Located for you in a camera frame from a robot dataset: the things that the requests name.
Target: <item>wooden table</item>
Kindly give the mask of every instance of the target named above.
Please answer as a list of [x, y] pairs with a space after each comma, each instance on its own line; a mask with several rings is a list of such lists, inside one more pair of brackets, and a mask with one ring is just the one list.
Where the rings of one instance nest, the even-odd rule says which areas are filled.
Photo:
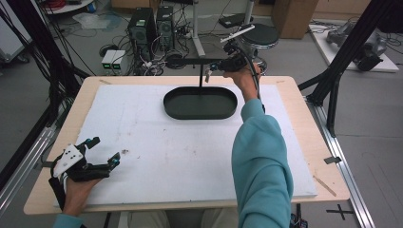
[[[77, 140], [80, 128], [85, 121], [86, 114], [91, 108], [97, 89], [100, 85], [196, 85], [199, 77], [196, 76], [163, 76], [163, 77], [90, 77], [87, 78], [67, 116], [67, 119], [53, 145], [48, 161], [52, 162], [61, 154], [69, 143]], [[293, 202], [347, 200], [349, 190], [334, 163], [326, 164], [324, 159], [331, 157], [330, 151], [323, 141], [315, 120], [304, 102], [296, 82], [288, 76], [262, 77], [263, 85], [276, 85], [287, 109], [291, 124], [297, 135], [299, 145], [314, 182], [318, 195], [314, 198], [293, 199]], [[210, 86], [232, 85], [231, 79], [222, 77], [210, 78]], [[49, 169], [43, 168], [39, 178], [32, 188], [29, 199], [24, 207], [28, 215], [60, 213], [60, 209], [53, 206], [54, 194], [48, 184]], [[152, 204], [124, 204], [87, 207], [87, 212], [100, 211], [132, 211], [152, 209], [180, 209], [180, 208], [212, 208], [236, 206], [235, 200], [214, 200], [203, 202], [175, 202]]]

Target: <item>gray floor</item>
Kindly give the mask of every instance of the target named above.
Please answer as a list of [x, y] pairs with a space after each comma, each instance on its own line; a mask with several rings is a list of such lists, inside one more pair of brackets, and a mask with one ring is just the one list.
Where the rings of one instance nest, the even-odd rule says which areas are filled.
[[[116, 21], [116, 28], [108, 30], [81, 30], [78, 25], [69, 25], [71, 15], [60, 18], [61, 22], [74, 32], [67, 36], [72, 46], [88, 66], [98, 75], [103, 74], [99, 48], [110, 44], [113, 37], [125, 35], [126, 21]], [[218, 17], [201, 20], [200, 30], [210, 30]], [[257, 21], [270, 24], [268, 18]], [[208, 57], [224, 57], [219, 38], [202, 37], [201, 42]], [[191, 42], [189, 56], [196, 56]], [[387, 56], [397, 64], [402, 64], [402, 55], [388, 49]], [[270, 75], [289, 75], [298, 84], [322, 72], [326, 63], [310, 34], [301, 40], [283, 40], [270, 50], [263, 50]], [[84, 64], [73, 54], [74, 63], [83, 70]], [[48, 105], [48, 82], [42, 77], [36, 65], [11, 64], [0, 69], [0, 168], [3, 168], [12, 153], [18, 148], [30, 129]], [[167, 69], [164, 75], [198, 75], [199, 69], [187, 66], [182, 70]], [[312, 88], [302, 91], [303, 95]], [[339, 89], [336, 112], [336, 136], [352, 169], [355, 181], [367, 204], [376, 227], [402, 227], [403, 204], [403, 72], [380, 73], [345, 71]], [[27, 216], [23, 212], [30, 189], [38, 175], [32, 170], [29, 178], [18, 190], [17, 197], [0, 218], [0, 227], [50, 227], [54, 215]], [[326, 210], [353, 210], [348, 201], [329, 203], [303, 203], [302, 216], [310, 222], [310, 227], [358, 227], [355, 216]], [[181, 216], [170, 212], [177, 221], [194, 217], [195, 213]], [[117, 227], [119, 213], [112, 214], [109, 227]], [[101, 227], [106, 213], [86, 214], [88, 227]]]

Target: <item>human hand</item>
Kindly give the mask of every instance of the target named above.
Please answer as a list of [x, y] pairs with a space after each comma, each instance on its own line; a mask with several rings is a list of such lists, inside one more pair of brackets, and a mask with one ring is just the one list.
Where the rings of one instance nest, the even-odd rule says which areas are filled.
[[74, 182], [74, 180], [68, 178], [66, 202], [65, 207], [63, 208], [63, 214], [78, 217], [84, 208], [86, 208], [86, 199], [91, 193], [92, 188], [99, 181], [101, 181], [101, 179]]
[[[258, 80], [260, 79], [260, 67], [254, 64], [255, 71], [258, 74]], [[247, 103], [251, 99], [258, 97], [258, 91], [255, 86], [255, 82], [252, 78], [252, 71], [249, 66], [246, 66], [236, 72], [224, 72], [224, 78], [232, 78], [235, 85], [240, 89], [243, 95], [243, 99]]]

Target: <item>teal sleeve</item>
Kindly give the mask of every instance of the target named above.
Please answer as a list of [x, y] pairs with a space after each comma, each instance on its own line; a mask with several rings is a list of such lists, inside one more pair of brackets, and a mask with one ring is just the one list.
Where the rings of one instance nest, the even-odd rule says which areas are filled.
[[258, 99], [241, 116], [232, 151], [239, 227], [289, 227], [294, 185], [278, 122]]
[[81, 218], [59, 214], [53, 224], [53, 228], [80, 228], [82, 224], [83, 220]]

